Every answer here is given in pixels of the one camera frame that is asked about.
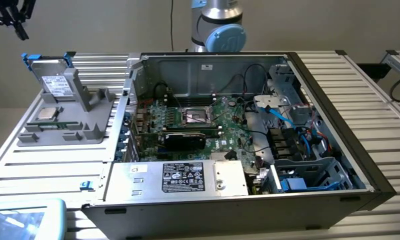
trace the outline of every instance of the circuit board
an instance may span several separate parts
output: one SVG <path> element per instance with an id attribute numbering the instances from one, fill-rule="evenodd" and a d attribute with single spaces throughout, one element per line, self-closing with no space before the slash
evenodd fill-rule
<path id="1" fill-rule="evenodd" d="M 246 173 L 257 173 L 258 170 L 252 166 L 252 162 L 254 162 L 256 159 L 254 154 L 245 151 L 252 151 L 253 147 L 246 144 L 245 150 L 242 149 L 242 144 L 248 141 L 250 134 L 241 130 L 233 121 L 234 111 L 237 110 L 236 116 L 240 116 L 241 109 L 228 105 L 228 101 L 234 100 L 236 99 L 222 97 L 212 106 L 190 107 L 189 109 L 168 107 L 160 100 L 144 106 L 138 106 L 137 142 L 140 161 L 222 160 L 225 153 L 233 150 L 237 160 L 241 161 L 244 171 Z M 202 118 L 201 122 L 197 123 L 194 120 L 186 117 L 184 118 L 184 113 L 188 113 L 188 111 L 198 112 L 202 109 L 206 109 L 205 112 L 209 121 L 205 122 Z M 205 139 L 205 147 L 201 150 L 166 151 L 161 145 L 165 134 L 170 134 L 173 128 L 181 129 L 186 126 L 189 126 L 192 130 L 184 131 L 184 133 L 206 133 L 208 130 L 200 127 L 210 127 L 217 129 L 218 136 Z"/>

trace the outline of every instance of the white wall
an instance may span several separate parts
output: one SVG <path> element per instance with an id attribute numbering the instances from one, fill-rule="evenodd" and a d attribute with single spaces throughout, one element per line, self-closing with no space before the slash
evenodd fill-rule
<path id="1" fill-rule="evenodd" d="M 400 0 L 240 0 L 244 50 L 343 49 L 359 62 L 400 50 Z M 190 0 L 174 0 L 174 49 L 189 47 Z M 20 41 L 0 26 L 0 107 L 26 107 L 38 85 L 20 55 L 169 51 L 170 0 L 38 0 Z"/>

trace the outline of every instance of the warning label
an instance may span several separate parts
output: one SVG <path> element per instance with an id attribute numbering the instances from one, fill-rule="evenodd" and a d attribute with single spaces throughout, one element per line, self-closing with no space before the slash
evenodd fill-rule
<path id="1" fill-rule="evenodd" d="M 202 162 L 164 163 L 161 190 L 165 193 L 205 191 Z"/>
<path id="2" fill-rule="evenodd" d="M 68 97 L 73 95 L 72 88 L 64 76 L 42 76 L 41 78 L 54 97 Z"/>

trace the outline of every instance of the barcode label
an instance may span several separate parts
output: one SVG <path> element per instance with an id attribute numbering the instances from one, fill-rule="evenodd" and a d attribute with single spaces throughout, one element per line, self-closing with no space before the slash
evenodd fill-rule
<path id="1" fill-rule="evenodd" d="M 54 97 L 70 97 L 73 95 L 72 88 L 64 76 L 42 76 L 41 78 Z"/>
<path id="2" fill-rule="evenodd" d="M 236 4 L 237 4 L 237 1 L 238 1 L 238 0 L 228 0 L 228 1 L 226 1 L 228 7 L 232 7 L 233 5 L 236 5 Z"/>

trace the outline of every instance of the motherboard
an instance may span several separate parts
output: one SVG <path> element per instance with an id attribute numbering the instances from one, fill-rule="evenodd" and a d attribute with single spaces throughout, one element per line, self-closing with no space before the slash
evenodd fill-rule
<path id="1" fill-rule="evenodd" d="M 137 106 L 133 122 L 140 162 L 236 159 L 246 173 L 257 173 L 250 134 L 242 130 L 244 104 L 229 96 L 204 106 L 185 106 L 178 101 L 174 105 L 149 100 Z"/>

